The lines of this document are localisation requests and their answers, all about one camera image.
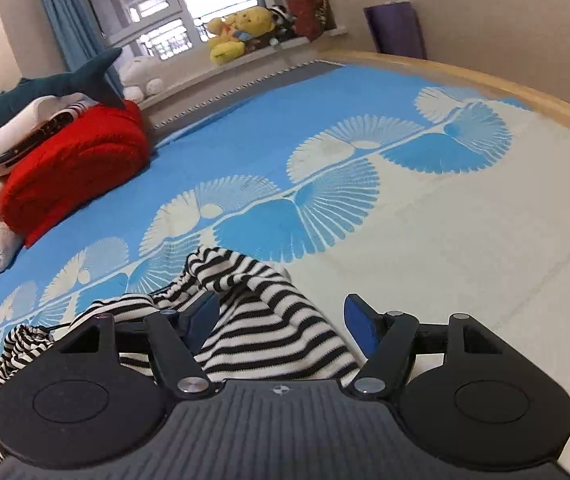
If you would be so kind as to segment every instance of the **wooden edge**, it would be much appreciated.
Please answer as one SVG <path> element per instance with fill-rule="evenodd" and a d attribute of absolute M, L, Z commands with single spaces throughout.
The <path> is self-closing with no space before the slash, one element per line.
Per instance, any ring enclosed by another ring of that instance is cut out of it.
<path fill-rule="evenodd" d="M 320 59 L 352 64 L 383 65 L 395 72 L 419 75 L 447 84 L 471 85 L 490 97 L 511 96 L 532 110 L 570 128 L 570 103 L 511 81 L 445 63 L 352 50 L 326 50 Z"/>

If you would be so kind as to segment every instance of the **screw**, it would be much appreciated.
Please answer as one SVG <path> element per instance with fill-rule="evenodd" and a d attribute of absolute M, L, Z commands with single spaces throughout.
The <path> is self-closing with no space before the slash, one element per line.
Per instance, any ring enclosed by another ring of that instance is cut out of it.
<path fill-rule="evenodd" d="M 199 394 L 209 388 L 209 381 L 202 377 L 185 377 L 178 381 L 178 389 L 184 394 Z"/>
<path fill-rule="evenodd" d="M 385 381 L 376 377 L 363 377 L 354 383 L 354 388 L 361 394 L 378 394 L 385 389 Z"/>

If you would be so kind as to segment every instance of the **black device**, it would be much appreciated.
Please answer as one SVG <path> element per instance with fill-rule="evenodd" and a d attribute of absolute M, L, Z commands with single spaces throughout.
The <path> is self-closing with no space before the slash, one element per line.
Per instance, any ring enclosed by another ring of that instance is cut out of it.
<path fill-rule="evenodd" d="M 570 479 L 568 394 L 467 314 L 421 324 L 348 296 L 369 359 L 346 387 L 211 383 L 180 316 L 98 314 L 18 371 L 0 388 L 0 479 Z M 147 352 L 156 381 L 119 351 Z M 408 383 L 433 353 L 443 365 Z"/>

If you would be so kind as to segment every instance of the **gray ribbed panel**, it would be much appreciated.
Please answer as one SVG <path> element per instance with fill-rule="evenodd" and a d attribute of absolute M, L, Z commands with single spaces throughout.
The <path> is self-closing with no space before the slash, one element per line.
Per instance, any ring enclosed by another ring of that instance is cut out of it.
<path fill-rule="evenodd" d="M 283 384 L 289 392 L 278 395 Z M 410 442 L 388 410 L 335 381 L 229 381 L 184 402 L 145 446 L 110 464 L 44 471 L 6 460 L 0 480 L 570 480 L 555 465 L 482 473 L 441 462 Z"/>

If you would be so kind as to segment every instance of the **white plush toy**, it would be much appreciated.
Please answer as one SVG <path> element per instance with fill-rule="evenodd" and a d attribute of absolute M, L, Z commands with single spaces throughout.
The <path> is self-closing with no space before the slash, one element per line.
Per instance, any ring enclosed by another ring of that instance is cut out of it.
<path fill-rule="evenodd" d="M 120 82 L 124 86 L 125 99 L 140 103 L 152 95 L 159 94 L 165 88 L 158 77 L 163 62 L 154 56 L 135 57 L 118 70 Z"/>

